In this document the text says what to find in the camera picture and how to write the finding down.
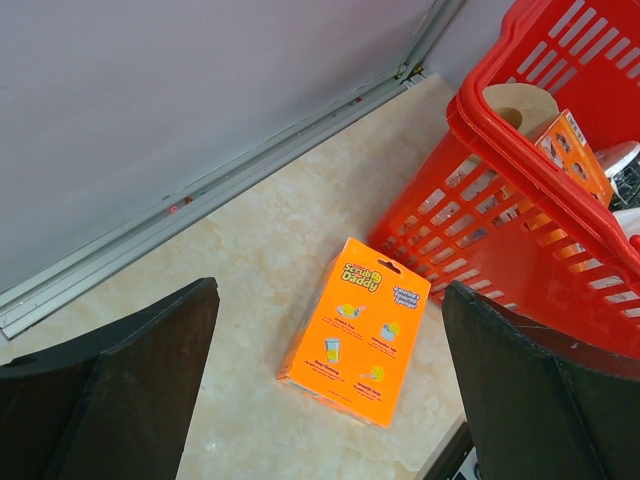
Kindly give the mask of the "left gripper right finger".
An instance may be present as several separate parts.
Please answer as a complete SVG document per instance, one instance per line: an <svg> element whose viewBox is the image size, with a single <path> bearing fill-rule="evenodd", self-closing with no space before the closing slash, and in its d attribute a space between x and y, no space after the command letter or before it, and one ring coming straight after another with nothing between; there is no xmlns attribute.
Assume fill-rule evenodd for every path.
<svg viewBox="0 0 640 480"><path fill-rule="evenodd" d="M638 360L460 282L442 315L482 478L638 478Z"/></svg>

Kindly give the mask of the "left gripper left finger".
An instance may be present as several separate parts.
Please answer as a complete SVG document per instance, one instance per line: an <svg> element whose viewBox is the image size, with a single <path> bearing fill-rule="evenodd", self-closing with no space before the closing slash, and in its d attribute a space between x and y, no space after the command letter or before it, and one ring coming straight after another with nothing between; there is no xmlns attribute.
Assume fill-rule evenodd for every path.
<svg viewBox="0 0 640 480"><path fill-rule="evenodd" d="M172 479L216 318L201 278L124 318L1 368L5 479Z"/></svg>

